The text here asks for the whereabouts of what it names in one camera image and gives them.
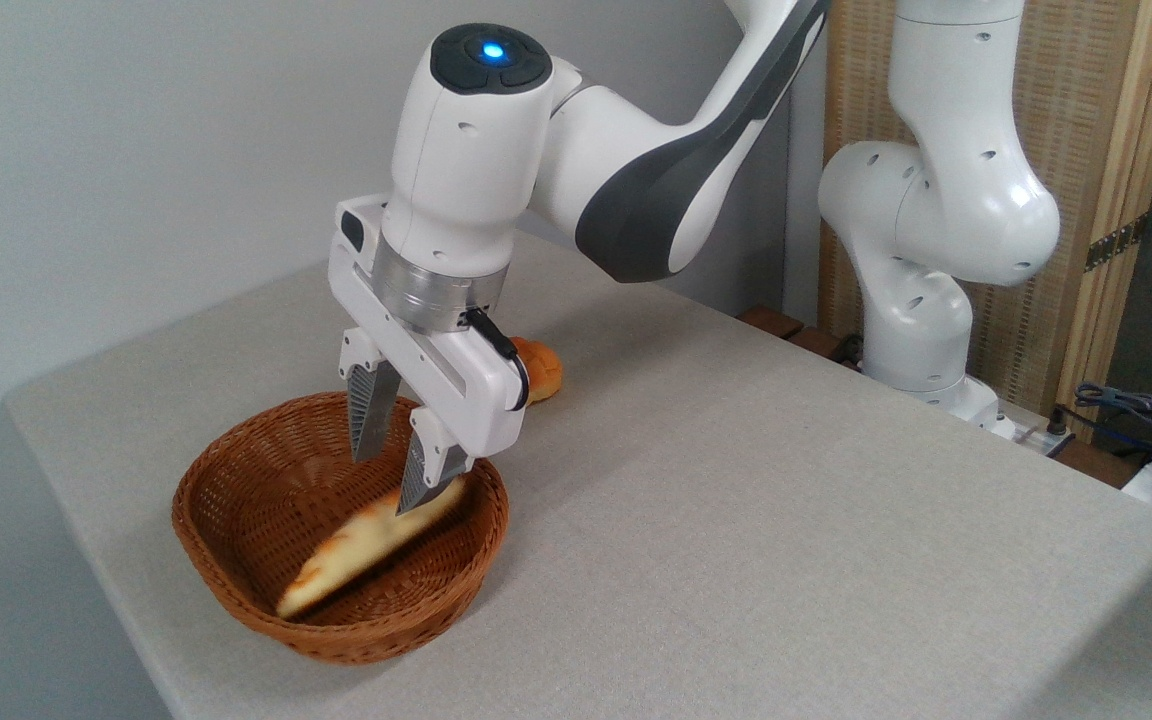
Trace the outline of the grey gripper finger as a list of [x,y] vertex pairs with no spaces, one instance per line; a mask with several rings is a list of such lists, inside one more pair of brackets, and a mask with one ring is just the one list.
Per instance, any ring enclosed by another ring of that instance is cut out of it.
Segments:
[[339,373],[346,381],[353,461],[366,462],[382,450],[401,376],[362,328],[344,332]]
[[410,414],[410,425],[412,435],[399,487],[397,516],[444,495],[450,482],[470,471],[476,460],[429,407],[416,407]]

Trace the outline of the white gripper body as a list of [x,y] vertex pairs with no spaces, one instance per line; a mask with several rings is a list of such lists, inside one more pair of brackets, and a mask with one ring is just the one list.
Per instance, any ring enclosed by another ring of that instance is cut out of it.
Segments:
[[507,357],[511,342],[468,314],[485,314],[505,276],[458,278],[422,270],[381,232],[384,194],[339,202],[329,249],[329,290],[351,328],[362,328],[422,406],[473,457],[516,441],[524,419],[524,373]]

